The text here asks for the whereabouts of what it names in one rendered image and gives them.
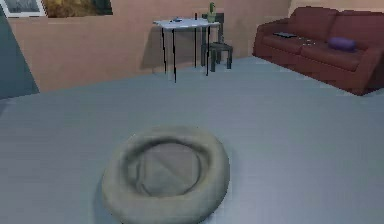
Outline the green potted houseplant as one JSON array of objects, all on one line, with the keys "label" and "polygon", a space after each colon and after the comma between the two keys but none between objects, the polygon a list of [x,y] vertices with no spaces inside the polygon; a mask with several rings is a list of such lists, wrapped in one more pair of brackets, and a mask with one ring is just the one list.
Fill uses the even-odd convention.
[{"label": "green potted houseplant", "polygon": [[213,23],[215,21],[216,13],[215,13],[215,3],[211,2],[209,4],[209,12],[207,13],[207,21],[209,23]]}]

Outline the grey round pet bed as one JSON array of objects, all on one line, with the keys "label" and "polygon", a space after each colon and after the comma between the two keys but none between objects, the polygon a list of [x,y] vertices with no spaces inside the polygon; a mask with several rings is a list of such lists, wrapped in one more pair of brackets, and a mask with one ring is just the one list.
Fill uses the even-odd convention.
[{"label": "grey round pet bed", "polygon": [[160,126],[114,150],[102,202],[121,224],[199,224],[219,207],[229,182],[230,160],[213,134]]}]

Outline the dark grey chair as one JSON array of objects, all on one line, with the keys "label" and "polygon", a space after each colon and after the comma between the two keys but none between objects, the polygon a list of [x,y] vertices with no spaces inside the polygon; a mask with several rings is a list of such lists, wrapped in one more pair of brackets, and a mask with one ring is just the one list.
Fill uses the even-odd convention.
[{"label": "dark grey chair", "polygon": [[215,42],[207,42],[206,31],[212,31],[211,28],[203,27],[202,28],[202,43],[201,43],[201,65],[205,66],[207,64],[207,56],[211,57],[211,71],[215,71],[215,65],[221,63],[222,52],[227,52],[227,68],[232,68],[233,61],[233,47],[224,42],[224,14],[217,13],[215,15],[215,21],[219,23],[218,25],[218,40]]}]

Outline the white table with black legs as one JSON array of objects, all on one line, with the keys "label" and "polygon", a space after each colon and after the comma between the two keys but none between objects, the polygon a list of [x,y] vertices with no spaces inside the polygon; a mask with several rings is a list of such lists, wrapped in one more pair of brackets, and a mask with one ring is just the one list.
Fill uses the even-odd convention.
[{"label": "white table with black legs", "polygon": [[[218,27],[218,22],[209,23],[207,19],[199,18],[195,15],[193,18],[182,18],[182,22],[170,22],[170,20],[154,21],[161,31],[161,45],[163,52],[164,73],[168,79],[177,82],[176,67],[176,31],[192,29],[194,31],[194,63],[197,63],[197,30],[202,28]],[[206,31],[207,40],[210,38],[210,31]]]}]

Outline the dark red sofa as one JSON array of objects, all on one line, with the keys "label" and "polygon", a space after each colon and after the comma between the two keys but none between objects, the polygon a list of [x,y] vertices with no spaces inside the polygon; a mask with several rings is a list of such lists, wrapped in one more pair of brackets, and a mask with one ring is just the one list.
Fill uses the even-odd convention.
[{"label": "dark red sofa", "polygon": [[[354,40],[356,50],[330,48],[332,37]],[[289,17],[257,28],[253,55],[362,96],[384,88],[384,13],[298,7]]]}]

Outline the brown landscape painting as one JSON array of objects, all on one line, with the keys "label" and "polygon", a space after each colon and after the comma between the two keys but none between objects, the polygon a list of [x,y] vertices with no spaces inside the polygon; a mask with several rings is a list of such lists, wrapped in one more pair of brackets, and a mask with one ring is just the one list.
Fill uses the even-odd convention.
[{"label": "brown landscape painting", "polygon": [[49,18],[112,15],[110,0],[42,0]]}]

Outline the purple cushion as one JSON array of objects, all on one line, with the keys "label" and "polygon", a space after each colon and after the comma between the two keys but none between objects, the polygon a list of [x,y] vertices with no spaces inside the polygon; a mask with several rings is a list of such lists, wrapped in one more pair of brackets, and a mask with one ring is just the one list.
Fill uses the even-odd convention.
[{"label": "purple cushion", "polygon": [[332,37],[328,41],[328,46],[335,50],[353,52],[356,50],[356,42],[354,40],[343,37]]}]

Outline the white framed picture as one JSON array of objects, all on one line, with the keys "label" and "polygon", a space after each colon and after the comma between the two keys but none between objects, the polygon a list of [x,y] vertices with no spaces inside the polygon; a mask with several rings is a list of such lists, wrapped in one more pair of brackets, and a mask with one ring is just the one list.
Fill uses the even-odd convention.
[{"label": "white framed picture", "polygon": [[44,17],[42,0],[0,0],[0,6],[7,18]]}]

